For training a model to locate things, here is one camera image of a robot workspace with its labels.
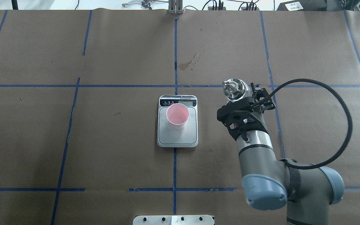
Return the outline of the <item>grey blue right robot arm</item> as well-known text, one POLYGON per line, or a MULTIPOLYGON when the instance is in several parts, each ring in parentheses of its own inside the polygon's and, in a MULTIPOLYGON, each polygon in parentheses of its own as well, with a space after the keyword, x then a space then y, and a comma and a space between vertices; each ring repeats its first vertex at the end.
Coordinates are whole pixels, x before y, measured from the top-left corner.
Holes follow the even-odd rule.
POLYGON ((227 103, 217 110, 217 120, 236 141, 247 204, 268 211, 287 207, 288 225, 327 225, 329 206, 344 195, 341 175, 327 167, 346 149, 352 135, 352 117, 340 95, 328 85, 311 79, 294 79, 272 93, 253 83, 231 78, 223 81, 227 103), (319 164, 301 164, 291 158, 277 159, 264 113, 276 109, 273 96, 281 88, 298 82, 313 83, 330 91, 347 118, 347 134, 340 149, 319 164))

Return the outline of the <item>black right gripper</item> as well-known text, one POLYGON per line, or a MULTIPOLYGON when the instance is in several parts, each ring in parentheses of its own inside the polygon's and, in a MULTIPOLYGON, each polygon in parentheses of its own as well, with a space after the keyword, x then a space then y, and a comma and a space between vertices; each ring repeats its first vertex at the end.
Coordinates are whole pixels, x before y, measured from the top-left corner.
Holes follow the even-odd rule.
POLYGON ((250 85, 252 103, 230 104, 230 135, 234 140, 241 136, 244 141, 247 141, 248 131, 268 133, 264 111, 276 109, 276 104, 265 88, 260 89, 253 82, 250 85))

